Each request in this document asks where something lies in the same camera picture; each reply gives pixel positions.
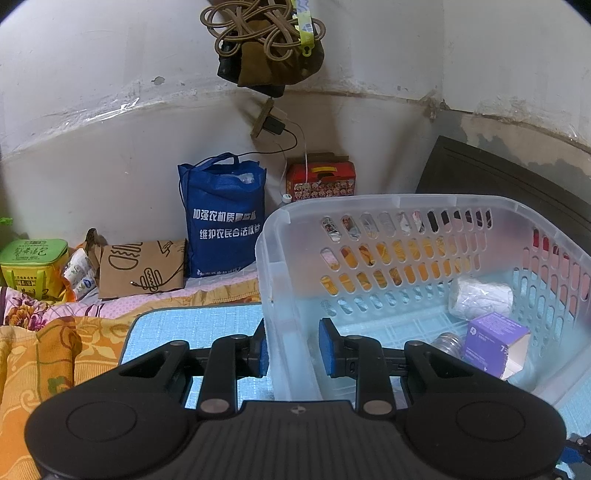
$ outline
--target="pink bedsheet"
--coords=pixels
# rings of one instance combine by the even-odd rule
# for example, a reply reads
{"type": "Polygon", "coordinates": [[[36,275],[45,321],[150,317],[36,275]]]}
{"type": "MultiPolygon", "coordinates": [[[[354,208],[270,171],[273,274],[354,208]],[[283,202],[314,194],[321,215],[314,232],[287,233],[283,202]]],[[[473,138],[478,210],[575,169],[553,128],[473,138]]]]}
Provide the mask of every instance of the pink bedsheet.
{"type": "Polygon", "coordinates": [[[28,330],[40,330],[50,321],[65,316],[90,316],[105,319],[116,319],[129,313],[144,303],[173,297],[188,297],[198,291],[210,291],[215,288],[232,285],[256,278],[256,267],[253,265],[233,274],[219,275],[208,278],[189,278],[185,288],[165,293],[134,295],[108,301],[96,299],[94,302],[70,302],[49,305],[8,287],[0,290],[0,313],[3,312],[0,325],[14,325],[28,330]]]}

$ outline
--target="circular pad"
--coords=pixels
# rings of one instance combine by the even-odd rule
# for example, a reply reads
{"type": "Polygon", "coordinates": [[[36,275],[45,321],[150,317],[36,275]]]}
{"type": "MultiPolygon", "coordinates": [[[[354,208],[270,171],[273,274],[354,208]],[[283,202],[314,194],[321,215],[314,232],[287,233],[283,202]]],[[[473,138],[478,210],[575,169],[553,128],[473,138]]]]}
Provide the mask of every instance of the circular pad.
{"type": "Polygon", "coordinates": [[[127,478],[178,453],[189,417],[167,394],[86,394],[75,390],[39,405],[25,441],[42,469],[60,478],[127,478]]]}
{"type": "Polygon", "coordinates": [[[129,433],[138,420],[129,405],[95,401],[75,409],[67,419],[68,430],[80,440],[108,442],[129,433]]]}
{"type": "Polygon", "coordinates": [[[490,401],[474,402],[460,408],[456,421],[466,435],[489,442],[511,440],[525,428],[518,410],[490,401]]]}
{"type": "Polygon", "coordinates": [[[546,402],[507,393],[429,393],[407,413],[405,432],[422,459],[457,478],[515,480],[551,471],[566,428],[546,402]]]}

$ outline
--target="blue tote bag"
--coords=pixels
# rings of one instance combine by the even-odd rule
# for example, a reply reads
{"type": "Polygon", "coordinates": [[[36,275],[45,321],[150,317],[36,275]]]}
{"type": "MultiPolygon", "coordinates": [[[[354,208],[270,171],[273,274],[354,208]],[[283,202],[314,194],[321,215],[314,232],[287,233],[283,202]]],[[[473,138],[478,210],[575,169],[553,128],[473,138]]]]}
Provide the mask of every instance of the blue tote bag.
{"type": "Polygon", "coordinates": [[[265,219],[267,171],[224,153],[196,166],[178,166],[187,218],[189,276],[240,270],[255,261],[265,219]],[[231,164],[219,164],[233,158],[231,164]]]}

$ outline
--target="light blue mat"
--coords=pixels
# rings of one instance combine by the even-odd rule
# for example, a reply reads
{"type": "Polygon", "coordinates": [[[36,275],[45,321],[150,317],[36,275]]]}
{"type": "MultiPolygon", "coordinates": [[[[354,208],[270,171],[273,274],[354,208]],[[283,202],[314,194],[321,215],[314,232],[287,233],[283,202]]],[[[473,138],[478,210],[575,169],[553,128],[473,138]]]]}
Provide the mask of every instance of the light blue mat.
{"type": "MultiPolygon", "coordinates": [[[[260,304],[162,309],[138,317],[127,337],[121,363],[172,340],[186,340],[191,348],[210,347],[219,337],[252,335],[262,319],[260,304]]],[[[194,377],[186,407],[195,408],[203,377],[194,377]]],[[[238,381],[238,407],[243,400],[273,400],[271,378],[238,381]]]]}

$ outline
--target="white package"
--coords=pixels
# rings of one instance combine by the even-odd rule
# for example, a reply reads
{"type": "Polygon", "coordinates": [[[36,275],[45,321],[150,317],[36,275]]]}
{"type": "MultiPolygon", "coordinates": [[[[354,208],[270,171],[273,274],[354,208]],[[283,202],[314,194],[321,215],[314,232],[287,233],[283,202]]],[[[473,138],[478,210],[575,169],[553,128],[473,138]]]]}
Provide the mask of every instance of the white package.
{"type": "Polygon", "coordinates": [[[78,301],[96,287],[95,269],[83,248],[74,252],[68,261],[62,277],[66,288],[73,293],[72,301],[78,301]]]}
{"type": "Polygon", "coordinates": [[[504,283],[483,283],[471,277],[452,281],[449,290],[449,313],[463,320],[473,320],[487,313],[509,316],[513,291],[504,283]]]}

